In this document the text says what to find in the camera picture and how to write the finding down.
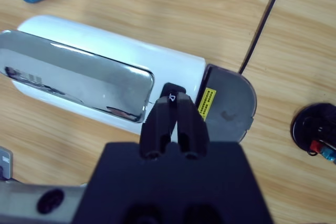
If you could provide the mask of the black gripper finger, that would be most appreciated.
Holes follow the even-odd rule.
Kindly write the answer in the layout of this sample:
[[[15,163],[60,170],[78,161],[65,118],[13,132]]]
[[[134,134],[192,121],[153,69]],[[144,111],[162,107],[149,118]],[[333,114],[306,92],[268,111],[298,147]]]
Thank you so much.
[[[206,123],[191,98],[181,92],[177,95],[177,141],[187,159],[196,160],[207,154]]]
[[[157,159],[165,153],[176,122],[177,93],[169,93],[155,102],[142,124],[139,148],[143,159]]]

